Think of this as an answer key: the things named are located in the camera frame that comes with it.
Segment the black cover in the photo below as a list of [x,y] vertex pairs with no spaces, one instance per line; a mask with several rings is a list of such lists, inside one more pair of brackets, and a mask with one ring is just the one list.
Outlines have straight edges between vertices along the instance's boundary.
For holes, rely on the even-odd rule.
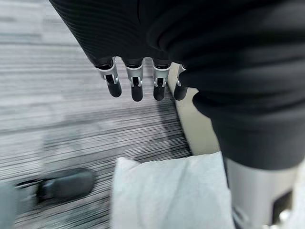
[[263,169],[304,158],[304,0],[51,3],[95,66],[105,56],[182,63],[226,157]]

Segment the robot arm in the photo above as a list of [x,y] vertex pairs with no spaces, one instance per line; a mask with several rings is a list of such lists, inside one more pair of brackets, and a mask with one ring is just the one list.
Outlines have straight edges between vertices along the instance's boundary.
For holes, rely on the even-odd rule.
[[[50,2],[99,69],[113,56],[131,73],[128,62],[146,56],[182,64],[179,83],[199,90],[193,102],[211,119],[224,156],[236,228],[266,229],[285,218],[305,156],[303,1]],[[163,86],[166,76],[155,75],[155,87]],[[141,78],[130,78],[139,86]]]

